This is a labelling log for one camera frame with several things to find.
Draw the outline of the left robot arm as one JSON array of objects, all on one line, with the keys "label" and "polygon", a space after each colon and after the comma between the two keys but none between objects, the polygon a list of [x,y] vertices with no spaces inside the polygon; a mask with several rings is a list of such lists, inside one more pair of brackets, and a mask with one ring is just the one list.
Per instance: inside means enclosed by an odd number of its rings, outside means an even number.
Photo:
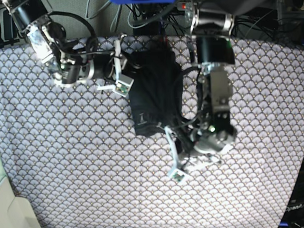
[{"label": "left robot arm", "polygon": [[177,183],[190,172],[220,163],[230,151],[237,130],[232,126],[229,100],[232,86],[226,67],[235,64],[230,36],[235,17],[267,0],[197,0],[186,9],[189,39],[196,45],[197,112],[184,121],[178,112],[165,125],[173,163],[169,177]]}]

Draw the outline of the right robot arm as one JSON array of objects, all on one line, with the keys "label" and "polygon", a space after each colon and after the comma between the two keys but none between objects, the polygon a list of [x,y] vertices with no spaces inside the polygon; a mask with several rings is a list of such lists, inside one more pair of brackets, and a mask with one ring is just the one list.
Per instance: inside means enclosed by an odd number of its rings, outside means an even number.
[{"label": "right robot arm", "polygon": [[[91,24],[74,13],[48,11],[42,0],[2,0],[17,29],[29,40],[37,58],[47,66],[54,84],[71,88],[88,80],[103,79],[107,85],[99,85],[98,91],[111,90],[126,97],[134,79],[124,73],[128,63],[122,51],[126,37],[121,34],[109,50],[97,49],[98,37]],[[52,16],[67,16],[86,26],[90,37],[84,47],[76,49],[77,40],[67,41],[66,30]]]}]

